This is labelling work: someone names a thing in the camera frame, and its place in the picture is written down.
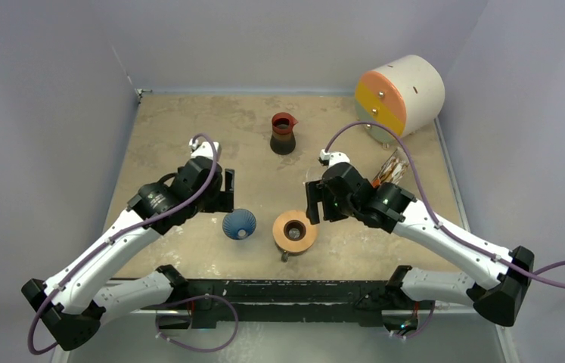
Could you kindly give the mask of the blue ribbed glass dripper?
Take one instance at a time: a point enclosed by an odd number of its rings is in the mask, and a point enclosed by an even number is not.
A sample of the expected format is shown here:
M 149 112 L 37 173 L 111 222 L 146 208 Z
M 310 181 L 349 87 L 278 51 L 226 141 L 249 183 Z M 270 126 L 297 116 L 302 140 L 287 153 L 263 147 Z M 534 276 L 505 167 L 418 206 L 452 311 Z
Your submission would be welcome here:
M 222 231 L 232 240 L 243 240 L 256 230 L 257 220 L 248 209 L 235 209 L 222 220 Z

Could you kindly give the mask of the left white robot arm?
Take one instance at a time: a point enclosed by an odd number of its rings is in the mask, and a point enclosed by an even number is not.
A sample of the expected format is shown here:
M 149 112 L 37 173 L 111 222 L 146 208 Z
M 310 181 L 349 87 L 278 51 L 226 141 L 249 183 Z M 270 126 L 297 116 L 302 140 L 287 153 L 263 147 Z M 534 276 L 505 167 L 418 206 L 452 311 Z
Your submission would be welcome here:
M 209 157 L 191 157 L 184 166 L 141 186 L 117 220 L 78 259 L 46 280 L 31 279 L 21 289 L 36 315 L 27 336 L 29 351 L 42 322 L 54 345 L 66 351 L 90 340 L 99 328 L 144 307 L 178 309 L 194 303 L 188 280 L 171 265 L 108 287 L 107 282 L 137 253 L 198 213 L 234 209 L 233 169 Z

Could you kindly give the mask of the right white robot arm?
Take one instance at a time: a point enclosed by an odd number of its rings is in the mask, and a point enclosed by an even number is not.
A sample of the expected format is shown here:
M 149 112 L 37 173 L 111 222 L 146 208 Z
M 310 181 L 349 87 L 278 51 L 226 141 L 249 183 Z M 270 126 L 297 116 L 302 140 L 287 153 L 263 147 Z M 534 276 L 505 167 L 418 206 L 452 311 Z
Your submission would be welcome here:
M 511 327 L 529 289 L 534 254 L 483 240 L 435 213 L 413 193 L 385 182 L 378 187 L 349 163 L 329 167 L 306 189 L 311 224 L 352 217 L 369 228 L 407 238 L 458 267 L 457 273 L 399 266 L 386 297 L 397 308 L 425 300 L 471 306 L 486 320 Z

